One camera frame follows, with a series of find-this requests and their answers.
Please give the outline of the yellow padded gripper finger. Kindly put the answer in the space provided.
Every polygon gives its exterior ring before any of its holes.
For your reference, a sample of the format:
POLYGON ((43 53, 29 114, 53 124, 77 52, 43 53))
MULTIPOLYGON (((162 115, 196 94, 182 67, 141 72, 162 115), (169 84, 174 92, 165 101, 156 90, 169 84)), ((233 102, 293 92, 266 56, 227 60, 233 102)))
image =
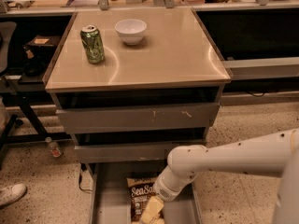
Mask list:
POLYGON ((164 224, 161 211, 164 208, 164 201, 158 196, 151 196, 146 208, 139 219, 140 224, 164 224))

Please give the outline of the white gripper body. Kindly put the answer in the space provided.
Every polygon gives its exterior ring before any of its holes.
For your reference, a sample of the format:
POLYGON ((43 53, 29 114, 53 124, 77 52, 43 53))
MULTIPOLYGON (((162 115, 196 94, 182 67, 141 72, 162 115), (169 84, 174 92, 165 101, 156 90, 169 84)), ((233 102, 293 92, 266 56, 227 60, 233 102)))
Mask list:
POLYGON ((196 174, 176 174, 169 166, 166 166, 158 175, 153 190, 164 202, 172 202, 195 178, 196 174))

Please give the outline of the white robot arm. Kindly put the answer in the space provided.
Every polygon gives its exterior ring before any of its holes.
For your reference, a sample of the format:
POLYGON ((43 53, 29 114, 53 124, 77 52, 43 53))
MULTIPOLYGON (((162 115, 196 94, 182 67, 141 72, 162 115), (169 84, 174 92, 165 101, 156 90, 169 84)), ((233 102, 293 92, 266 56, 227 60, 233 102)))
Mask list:
POLYGON ((167 166, 153 185, 155 196, 147 202, 139 223, 158 224, 158 214, 164 204, 174 201, 204 171, 280 174, 272 223, 299 223, 298 129, 212 148, 192 145, 172 149, 167 157, 167 166))

